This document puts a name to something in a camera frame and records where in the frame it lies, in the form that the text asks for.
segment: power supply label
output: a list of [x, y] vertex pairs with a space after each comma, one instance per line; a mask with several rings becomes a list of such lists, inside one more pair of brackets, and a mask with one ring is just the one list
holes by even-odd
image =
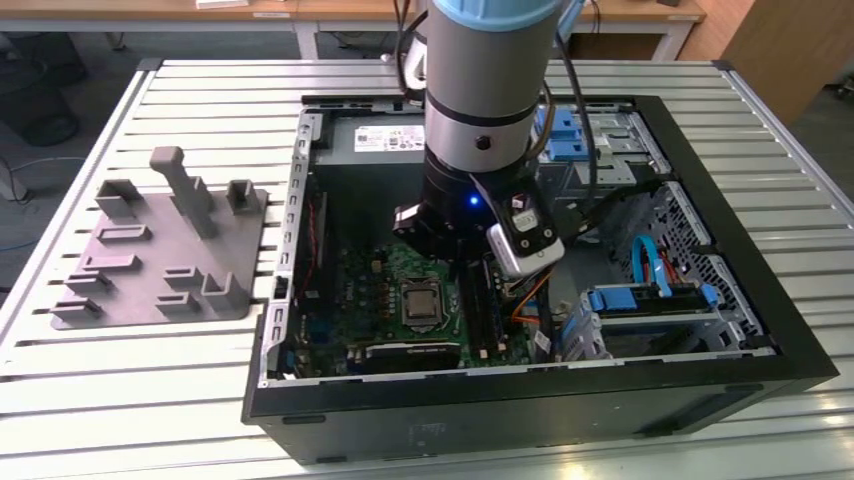
[[356, 153], [424, 150], [423, 125], [371, 125], [356, 128]]

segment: motherboard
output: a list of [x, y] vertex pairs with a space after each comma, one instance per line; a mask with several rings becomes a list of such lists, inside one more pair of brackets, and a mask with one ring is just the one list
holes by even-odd
[[447, 266], [408, 246], [387, 244], [338, 252], [335, 305], [307, 321], [312, 368], [318, 376], [456, 369], [530, 363], [528, 331], [510, 322], [498, 268], [490, 270], [492, 318], [479, 328], [466, 321]]

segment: wooden desk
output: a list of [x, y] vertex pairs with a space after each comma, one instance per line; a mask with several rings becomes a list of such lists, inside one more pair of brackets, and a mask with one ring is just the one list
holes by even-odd
[[[602, 33], [662, 35], [652, 60], [674, 60], [706, 16], [695, 0], [672, 8], [654, 0], [599, 0]], [[592, 7], [576, 31], [590, 31]], [[286, 31], [303, 59], [318, 58], [315, 34], [394, 31], [391, 0], [252, 0], [248, 7], [196, 10], [195, 0], [0, 0], [0, 31], [165, 32]]]

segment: gray plastic part holder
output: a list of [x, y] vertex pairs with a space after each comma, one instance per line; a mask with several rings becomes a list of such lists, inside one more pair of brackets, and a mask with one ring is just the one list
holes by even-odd
[[140, 193], [107, 180], [104, 214], [65, 280], [52, 326], [59, 330], [235, 320], [248, 314], [267, 192], [248, 180], [208, 191], [187, 175], [183, 152], [159, 147], [152, 168], [173, 194]]

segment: white slatted table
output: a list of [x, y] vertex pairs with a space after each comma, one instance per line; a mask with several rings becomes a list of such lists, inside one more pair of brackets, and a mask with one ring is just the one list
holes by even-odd
[[[240, 423], [255, 306], [203, 324], [56, 331], [63, 294], [100, 212], [104, 179], [164, 190], [159, 145], [187, 150], [211, 188], [271, 193], [254, 296], [271, 292], [287, 172], [306, 94], [395, 93], [367, 61], [167, 61], [139, 72], [0, 311], [0, 478], [757, 478], [854, 471], [854, 216], [737, 75], [705, 63], [579, 64], [588, 94], [659, 95], [779, 275], [841, 376], [689, 437], [304, 469]], [[559, 65], [556, 93], [570, 93]]]

